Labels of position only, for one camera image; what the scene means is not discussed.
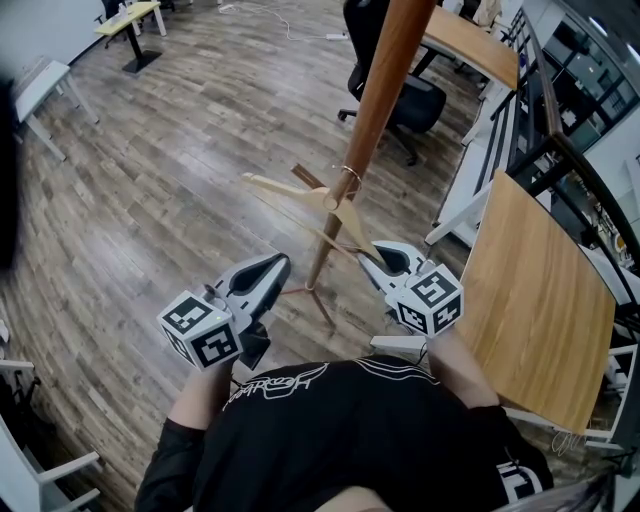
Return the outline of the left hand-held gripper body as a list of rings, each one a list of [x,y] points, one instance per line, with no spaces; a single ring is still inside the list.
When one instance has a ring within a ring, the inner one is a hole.
[[[157,321],[177,354],[196,369],[239,359],[253,370],[271,344],[261,323],[270,308],[270,286],[256,285],[242,293],[218,282],[199,295],[180,293]]]

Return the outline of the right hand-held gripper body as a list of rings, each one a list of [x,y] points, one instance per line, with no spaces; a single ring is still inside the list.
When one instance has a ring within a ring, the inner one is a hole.
[[[436,337],[464,313],[462,284],[444,264],[427,260],[385,298],[397,321],[412,332]]]

